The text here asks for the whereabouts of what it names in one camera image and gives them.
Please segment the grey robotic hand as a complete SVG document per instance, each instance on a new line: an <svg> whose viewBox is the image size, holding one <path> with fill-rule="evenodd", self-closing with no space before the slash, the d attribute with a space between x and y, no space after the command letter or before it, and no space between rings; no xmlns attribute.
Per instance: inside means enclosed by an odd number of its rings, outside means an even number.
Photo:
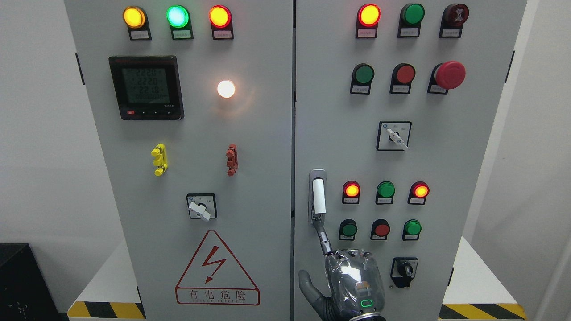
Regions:
<svg viewBox="0 0 571 321"><path fill-rule="evenodd" d="M383 282L373 254L359 249L333 250L322 217L312 214L310 219L320 240L332 296L325 297L305 270L298 272L302 294L322 321L383 321Z"/></svg>

